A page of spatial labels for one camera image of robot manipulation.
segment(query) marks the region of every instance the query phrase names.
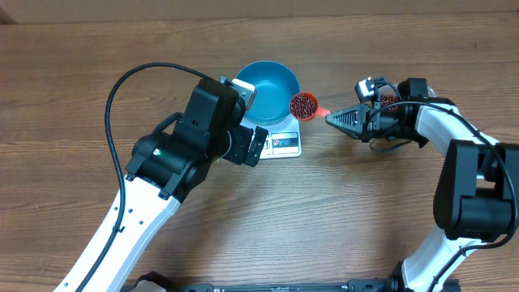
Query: robotic arm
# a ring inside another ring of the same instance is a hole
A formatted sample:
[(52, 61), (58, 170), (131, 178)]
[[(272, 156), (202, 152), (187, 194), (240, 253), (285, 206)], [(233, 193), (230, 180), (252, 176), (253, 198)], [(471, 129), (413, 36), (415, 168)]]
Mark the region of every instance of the robotic arm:
[[(392, 86), (396, 97), (380, 94), (378, 89), (386, 84), (372, 78), (359, 82), (355, 92), (361, 104), (328, 115), (326, 122), (363, 142), (402, 138), (418, 142), (421, 148), (431, 141), (445, 157), (434, 199), (436, 226), (420, 248), (399, 264), (393, 278), (400, 284), (396, 291), (441, 291), (448, 276), (475, 251), (470, 247), (513, 234), (517, 228), (515, 194), (507, 188), (493, 153), (467, 127), (472, 125), (451, 114), (459, 115), (459, 111), (450, 100), (429, 97), (425, 79), (407, 79), (397, 88)], [(513, 185), (519, 185), (519, 147), (499, 144), (477, 132), (495, 145)], [(494, 182), (495, 187), (477, 187), (478, 178)]]
[[(190, 190), (205, 180), (216, 159), (256, 166), (268, 132), (240, 125), (255, 94), (254, 85), (239, 79), (201, 79), (183, 114), (172, 114), (152, 134), (137, 141), (126, 167), (121, 227), (83, 291), (119, 292), (151, 238)], [(172, 134), (164, 133), (173, 122)], [(55, 291), (81, 290), (78, 287), (112, 234), (120, 195), (118, 192), (101, 226)]]

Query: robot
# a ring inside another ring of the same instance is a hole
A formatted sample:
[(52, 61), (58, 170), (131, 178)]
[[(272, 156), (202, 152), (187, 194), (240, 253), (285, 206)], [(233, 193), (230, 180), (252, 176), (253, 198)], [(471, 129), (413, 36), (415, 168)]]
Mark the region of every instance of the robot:
[[(111, 137), (109, 110), (122, 82), (150, 67), (172, 67), (202, 79), (184, 113), (171, 114), (135, 143), (123, 176)], [(380, 94), (384, 85), (394, 90), (396, 100), (384, 99)], [(425, 79), (409, 78), (394, 86), (384, 79), (368, 78), (357, 83), (355, 92), (360, 104), (329, 114), (328, 125), (362, 142), (402, 138), (417, 142), (421, 148), (430, 141), (445, 157), (433, 205), (436, 226), (418, 250), (397, 263), (385, 279), (299, 286), (201, 284), (182, 291), (460, 292), (459, 281), (448, 280), (454, 269), (472, 252), (501, 247), (513, 236), (517, 229), (514, 186), (519, 185), (519, 145), (503, 144), (484, 135), (449, 99), (429, 97)], [(216, 159), (256, 166), (268, 132), (240, 125), (255, 94), (254, 85), (242, 80), (224, 76), (214, 80), (172, 63), (144, 64), (121, 77), (105, 111), (120, 189), (90, 243), (54, 291), (121, 291), (152, 237), (175, 214), (190, 190), (205, 180)], [(174, 122), (173, 132), (164, 133)], [(495, 187), (477, 187), (477, 179), (494, 182)], [(496, 243), (501, 235), (506, 237)], [(171, 286), (164, 277), (151, 273), (138, 280), (135, 291), (169, 291)]]

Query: wall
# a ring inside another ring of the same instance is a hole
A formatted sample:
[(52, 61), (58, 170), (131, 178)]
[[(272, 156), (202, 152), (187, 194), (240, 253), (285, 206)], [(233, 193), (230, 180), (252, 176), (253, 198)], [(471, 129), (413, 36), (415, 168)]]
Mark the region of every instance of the wall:
[(517, 0), (0, 0), (6, 23), (499, 12)]

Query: tabletop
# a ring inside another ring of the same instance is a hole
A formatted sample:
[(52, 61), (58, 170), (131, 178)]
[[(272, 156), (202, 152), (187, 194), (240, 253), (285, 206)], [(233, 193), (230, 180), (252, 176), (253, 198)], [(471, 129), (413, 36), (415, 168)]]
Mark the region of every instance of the tabletop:
[[(0, 290), (52, 290), (105, 217), (118, 182), (103, 115), (124, 72), (176, 62), (216, 78), (258, 60), (290, 67), (330, 110), (357, 104), (368, 76), (427, 78), (476, 127), (519, 143), (519, 13), (0, 26)], [(120, 88), (123, 165), (196, 83), (157, 68)], [(435, 224), (442, 156), (431, 144), (375, 153), (322, 118), (301, 129), (299, 158), (214, 163), (128, 283), (150, 271), (180, 284), (341, 282), (410, 256)], [(478, 251), (453, 277), (464, 291), (515, 291), (517, 246)]]

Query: blue bowl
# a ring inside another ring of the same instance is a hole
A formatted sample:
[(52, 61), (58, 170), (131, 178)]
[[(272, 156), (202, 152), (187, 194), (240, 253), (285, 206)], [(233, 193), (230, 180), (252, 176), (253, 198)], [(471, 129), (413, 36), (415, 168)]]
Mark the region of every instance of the blue bowl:
[(301, 91), (295, 74), (274, 61), (253, 62), (236, 78), (256, 86), (256, 98), (245, 118), (261, 126), (275, 125), (288, 117), (290, 100)]

